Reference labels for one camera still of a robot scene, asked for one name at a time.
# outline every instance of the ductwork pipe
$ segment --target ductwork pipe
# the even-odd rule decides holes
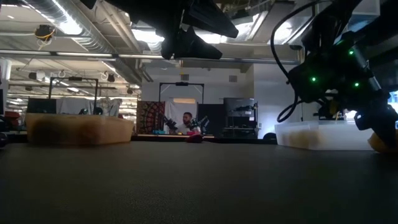
[[[71,0],[23,0],[56,28],[68,35],[90,36],[89,39],[73,39],[89,52],[116,53],[115,48],[105,39],[93,23]],[[107,62],[129,83],[141,83],[142,78],[121,59]]]

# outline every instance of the person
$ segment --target person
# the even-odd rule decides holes
[[[200,127],[195,127],[191,129],[192,121],[192,114],[190,112],[185,112],[184,116],[182,117],[182,124],[177,126],[176,133],[182,133],[182,134],[187,134],[188,132],[195,132],[195,134],[200,134]]]

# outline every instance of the white plastic bin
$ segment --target white plastic bin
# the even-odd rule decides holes
[[[372,150],[373,130],[351,121],[306,121],[275,125],[278,145],[311,150]]]

